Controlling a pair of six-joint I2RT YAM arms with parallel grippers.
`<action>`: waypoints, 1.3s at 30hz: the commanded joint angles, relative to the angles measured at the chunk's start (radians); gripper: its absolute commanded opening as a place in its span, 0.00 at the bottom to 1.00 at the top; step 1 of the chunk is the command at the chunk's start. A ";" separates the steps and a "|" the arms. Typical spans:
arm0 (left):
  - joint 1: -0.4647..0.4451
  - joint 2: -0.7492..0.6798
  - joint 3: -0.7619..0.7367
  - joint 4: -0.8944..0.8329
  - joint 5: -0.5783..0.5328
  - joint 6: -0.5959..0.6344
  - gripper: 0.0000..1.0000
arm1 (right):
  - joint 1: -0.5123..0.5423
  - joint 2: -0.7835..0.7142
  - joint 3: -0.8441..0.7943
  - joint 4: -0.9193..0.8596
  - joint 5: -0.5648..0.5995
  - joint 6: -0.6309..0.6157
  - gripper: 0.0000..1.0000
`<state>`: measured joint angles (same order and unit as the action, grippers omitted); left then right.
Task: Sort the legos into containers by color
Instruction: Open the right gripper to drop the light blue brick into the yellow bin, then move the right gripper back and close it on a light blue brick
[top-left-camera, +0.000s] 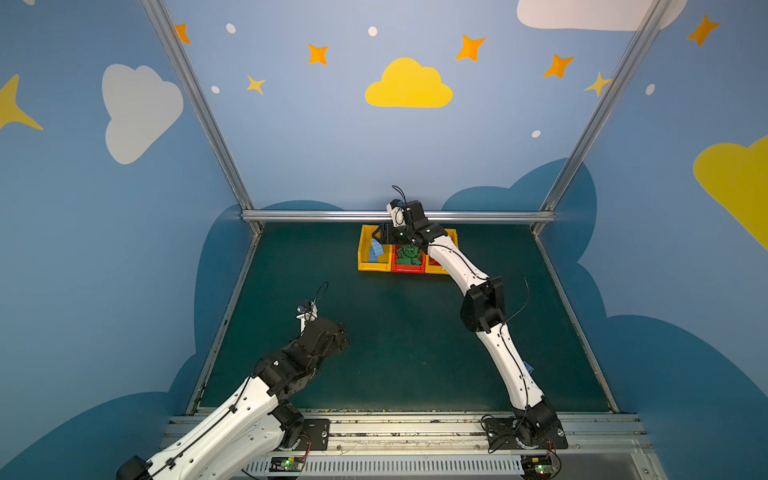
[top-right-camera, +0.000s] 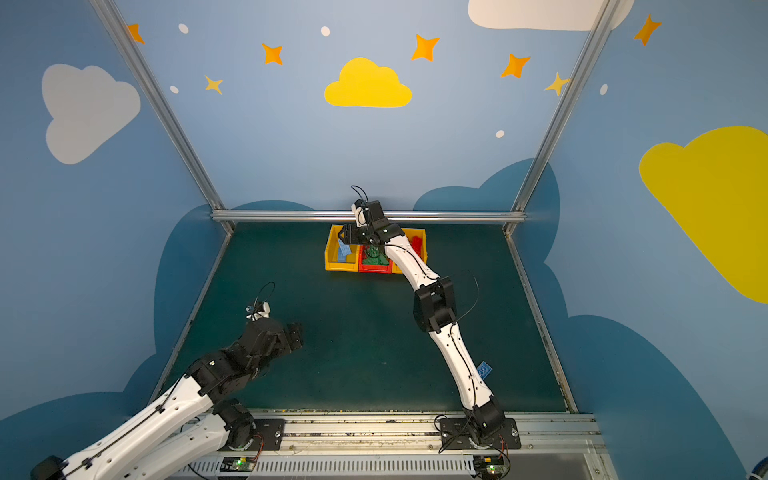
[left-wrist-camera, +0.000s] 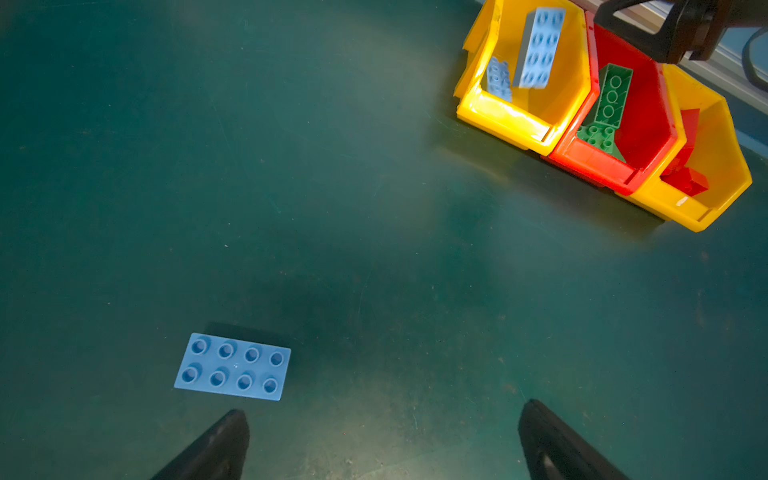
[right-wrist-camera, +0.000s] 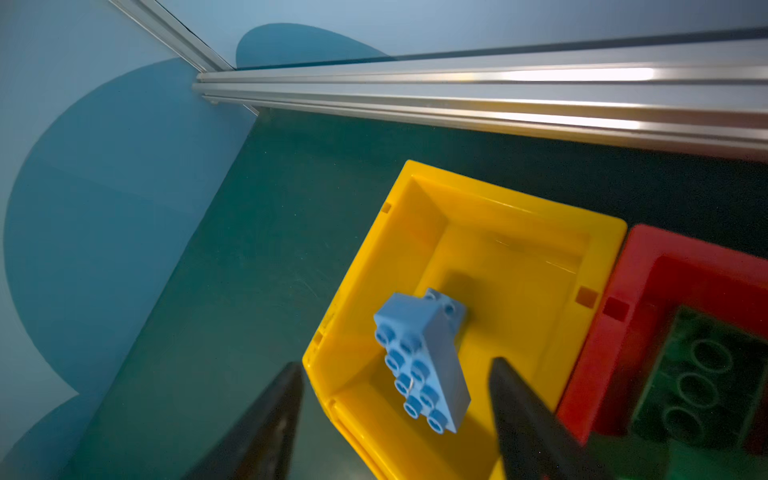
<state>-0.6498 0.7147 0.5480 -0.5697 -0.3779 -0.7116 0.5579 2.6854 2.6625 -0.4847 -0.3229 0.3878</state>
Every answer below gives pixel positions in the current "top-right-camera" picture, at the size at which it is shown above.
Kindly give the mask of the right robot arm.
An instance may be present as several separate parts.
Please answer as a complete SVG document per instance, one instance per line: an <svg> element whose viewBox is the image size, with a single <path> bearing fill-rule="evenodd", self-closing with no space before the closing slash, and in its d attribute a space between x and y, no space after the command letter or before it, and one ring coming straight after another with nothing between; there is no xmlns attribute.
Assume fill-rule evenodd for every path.
<svg viewBox="0 0 768 480"><path fill-rule="evenodd" d="M492 443L505 426L506 417L464 344L452 280L427 266L404 230L385 216L378 201L358 199L351 211L354 221L342 227L339 239L347 245L377 248L404 274L414 291L414 319L437 345L451 372L472 441L477 445Z"/></svg>

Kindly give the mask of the light blue lego brick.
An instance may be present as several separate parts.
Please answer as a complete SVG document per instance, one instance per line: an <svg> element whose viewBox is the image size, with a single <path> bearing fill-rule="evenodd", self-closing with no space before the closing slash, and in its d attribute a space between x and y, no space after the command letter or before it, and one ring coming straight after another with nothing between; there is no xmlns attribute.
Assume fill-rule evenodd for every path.
<svg viewBox="0 0 768 480"><path fill-rule="evenodd" d="M352 249L351 246L348 244L343 243L341 240L338 241L338 250L337 250L337 261L339 263L349 263L348 258L352 255Z"/></svg>

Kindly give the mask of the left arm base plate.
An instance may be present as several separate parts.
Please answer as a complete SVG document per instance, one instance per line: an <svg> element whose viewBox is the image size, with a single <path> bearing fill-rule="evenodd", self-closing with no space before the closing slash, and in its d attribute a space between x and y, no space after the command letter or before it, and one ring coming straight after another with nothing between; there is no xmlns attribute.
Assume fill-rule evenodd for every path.
<svg viewBox="0 0 768 480"><path fill-rule="evenodd" d="M285 425L284 419L257 418L235 426L222 449L244 452L277 451L281 447Z"/></svg>

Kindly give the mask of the blue lego plate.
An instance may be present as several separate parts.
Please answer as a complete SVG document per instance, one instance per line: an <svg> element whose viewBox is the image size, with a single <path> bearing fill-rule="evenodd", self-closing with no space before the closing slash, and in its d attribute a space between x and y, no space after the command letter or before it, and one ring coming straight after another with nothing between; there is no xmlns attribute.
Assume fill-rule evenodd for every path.
<svg viewBox="0 0 768 480"><path fill-rule="evenodd" d="M482 361L477 366L477 372L482 380L485 380L487 376L492 372L492 367L485 361Z"/></svg>

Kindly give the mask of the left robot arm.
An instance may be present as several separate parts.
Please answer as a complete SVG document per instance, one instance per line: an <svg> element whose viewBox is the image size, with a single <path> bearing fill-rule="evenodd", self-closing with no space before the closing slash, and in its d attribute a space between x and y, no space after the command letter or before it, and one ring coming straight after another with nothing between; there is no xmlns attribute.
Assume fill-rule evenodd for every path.
<svg viewBox="0 0 768 480"><path fill-rule="evenodd" d="M110 434L66 459L49 456L33 479L165 479L222 448L245 450L258 438L234 394L273 360L303 346L299 323L271 318L268 303L248 310L243 334L195 360L173 385Z"/></svg>

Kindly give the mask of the red lego brick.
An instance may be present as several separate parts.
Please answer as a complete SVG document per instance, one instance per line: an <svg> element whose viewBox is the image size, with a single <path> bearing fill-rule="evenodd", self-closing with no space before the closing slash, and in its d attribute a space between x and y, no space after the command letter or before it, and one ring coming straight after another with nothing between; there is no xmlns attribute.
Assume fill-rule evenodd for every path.
<svg viewBox="0 0 768 480"><path fill-rule="evenodd" d="M410 240L409 240L409 243L410 243L411 247L413 248L413 250L415 251L415 253L418 256L421 256L422 247L423 247L423 239L421 237L419 237L419 236L412 236L410 238Z"/></svg>

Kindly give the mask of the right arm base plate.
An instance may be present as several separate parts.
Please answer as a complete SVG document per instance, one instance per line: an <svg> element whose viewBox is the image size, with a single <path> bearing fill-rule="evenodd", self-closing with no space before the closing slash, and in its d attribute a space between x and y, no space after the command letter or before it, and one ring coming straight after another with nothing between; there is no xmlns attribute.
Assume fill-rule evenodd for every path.
<svg viewBox="0 0 768 480"><path fill-rule="evenodd" d="M438 415L433 421L440 452L447 450L518 450L522 447L519 429L514 419L502 421L498 428L482 430L471 420Z"/></svg>

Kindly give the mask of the green lego brick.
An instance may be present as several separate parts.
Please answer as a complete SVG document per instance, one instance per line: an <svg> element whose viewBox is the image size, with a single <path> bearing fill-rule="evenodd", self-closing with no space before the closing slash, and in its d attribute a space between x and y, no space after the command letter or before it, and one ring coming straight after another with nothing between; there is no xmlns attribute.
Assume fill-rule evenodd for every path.
<svg viewBox="0 0 768 480"><path fill-rule="evenodd" d="M389 258L384 251L377 245L368 245L363 250L362 264L367 266L388 266Z"/></svg>

